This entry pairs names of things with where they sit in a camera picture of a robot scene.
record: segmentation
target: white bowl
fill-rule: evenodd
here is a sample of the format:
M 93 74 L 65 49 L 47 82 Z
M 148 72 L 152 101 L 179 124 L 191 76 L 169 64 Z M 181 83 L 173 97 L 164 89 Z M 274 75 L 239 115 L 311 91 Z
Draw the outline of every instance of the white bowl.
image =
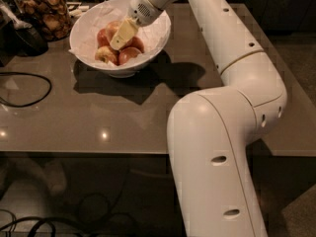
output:
M 98 49 L 99 29 L 105 27 L 110 21 L 123 19 L 129 3 L 130 0 L 108 0 L 84 13 L 71 30 L 70 51 L 83 63 L 113 77 L 129 77 L 145 67 L 164 48 L 169 39 L 171 21 L 166 12 L 163 12 L 150 26 L 139 29 L 137 35 L 145 45 L 143 54 L 120 66 L 97 61 L 94 58 Z

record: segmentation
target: jar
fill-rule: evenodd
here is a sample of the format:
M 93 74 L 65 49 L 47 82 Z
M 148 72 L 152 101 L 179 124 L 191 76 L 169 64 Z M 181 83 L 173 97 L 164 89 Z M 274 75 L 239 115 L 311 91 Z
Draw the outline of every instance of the jar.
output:
M 15 0 L 20 13 L 47 41 L 68 37 L 72 28 L 66 0 Z

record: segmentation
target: bowl rim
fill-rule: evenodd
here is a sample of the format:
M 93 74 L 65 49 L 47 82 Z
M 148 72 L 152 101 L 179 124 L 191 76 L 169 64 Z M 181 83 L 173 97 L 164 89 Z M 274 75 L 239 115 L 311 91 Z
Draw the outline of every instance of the bowl rim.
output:
M 120 0 L 105 0 L 104 2 L 112 3 L 112 2 L 117 2 L 117 1 L 120 1 Z M 104 2 L 101 2 L 101 3 L 99 3 L 99 4 L 95 5 L 95 6 L 93 6 L 93 7 L 90 8 L 86 13 L 89 13 L 89 11 L 91 12 L 92 10 L 98 10 L 98 9 L 102 8 Z M 86 13 L 83 14 L 83 15 L 74 23 L 74 25 L 73 25 L 73 27 L 72 27 L 72 30 L 71 30 L 70 36 L 69 36 L 70 48 L 73 48 L 73 46 L 74 46 L 74 43 L 73 43 L 73 42 L 74 42 L 74 35 L 73 35 L 72 33 L 74 33 L 74 32 L 76 31 L 76 29 L 78 29 L 79 24 L 80 24 L 80 22 L 82 21 L 82 19 L 84 19 Z M 161 16 L 162 16 L 162 15 L 163 15 L 163 16 L 166 16 L 166 19 L 167 19 L 169 25 L 171 26 L 171 19 L 170 19 L 169 15 L 166 13 L 166 11 L 164 11 L 164 12 L 161 14 Z M 167 35 L 166 35 L 164 41 L 162 42 L 161 46 L 160 46 L 159 48 L 157 48 L 157 51 L 153 52 L 152 55 L 148 55 L 148 58 L 146 58 L 145 61 L 142 60 L 142 61 L 136 62 L 136 63 L 132 64 L 131 66 L 128 66 L 128 65 L 127 65 L 127 66 L 124 66 L 124 65 L 122 65 L 122 66 L 114 66 L 114 67 L 107 67 L 107 68 L 105 68 L 105 67 L 103 67 L 103 64 L 102 64 L 102 63 L 97 63 L 97 62 L 96 62 L 96 63 L 93 64 L 93 65 L 92 65 L 92 64 L 87 64 L 86 61 L 85 61 L 83 58 L 81 58 L 79 55 L 76 55 L 76 54 L 74 54 L 74 55 L 76 56 L 77 59 L 79 59 L 81 62 L 83 62 L 83 63 L 86 64 L 87 66 L 92 67 L 92 68 L 95 68 L 95 69 L 98 69 L 98 70 L 101 70 L 101 71 L 104 71 L 104 72 L 109 72 L 109 73 L 114 74 L 114 72 L 122 73 L 123 71 L 130 71 L 130 70 L 132 70 L 132 71 L 137 71 L 137 70 L 139 70 L 140 68 L 144 67 L 146 64 L 148 64 L 154 57 L 157 56 L 157 54 L 158 54 L 159 52 L 161 52 L 161 51 L 163 50 L 164 46 L 166 45 L 167 41 L 168 41 L 169 38 L 170 38 L 170 34 L 171 34 L 171 27 L 168 29 Z

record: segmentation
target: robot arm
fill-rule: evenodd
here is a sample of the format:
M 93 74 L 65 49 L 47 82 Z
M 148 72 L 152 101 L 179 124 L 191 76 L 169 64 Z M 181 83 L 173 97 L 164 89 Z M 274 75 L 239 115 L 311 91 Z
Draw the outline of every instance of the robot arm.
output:
M 153 23 L 173 1 L 132 0 L 132 25 Z M 225 0 L 188 1 L 224 87 L 187 95 L 168 119 L 168 150 L 187 235 L 267 237 L 245 148 L 277 124 L 286 105 L 284 84 Z

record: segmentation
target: dark floor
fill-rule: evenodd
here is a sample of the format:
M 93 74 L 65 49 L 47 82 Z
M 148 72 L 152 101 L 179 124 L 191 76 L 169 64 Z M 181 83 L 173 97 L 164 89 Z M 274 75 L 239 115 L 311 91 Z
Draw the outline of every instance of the dark floor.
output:
M 316 106 L 316 34 L 269 38 Z M 249 145 L 247 153 L 269 236 L 315 237 L 316 193 L 310 191 L 316 184 L 316 159 L 273 157 L 263 140 Z M 99 236 L 185 236 L 166 156 L 81 155 L 60 160 L 68 179 L 62 197 L 52 198 L 39 182 L 12 173 L 13 183 L 0 200 L 0 228 L 15 218 L 36 216 L 53 217 L 56 231 L 62 233 L 58 236 L 83 231 Z M 28 236 L 37 221 L 26 219 L 6 230 L 14 230 L 15 237 Z M 43 224 L 39 232 L 49 236 L 51 229 Z

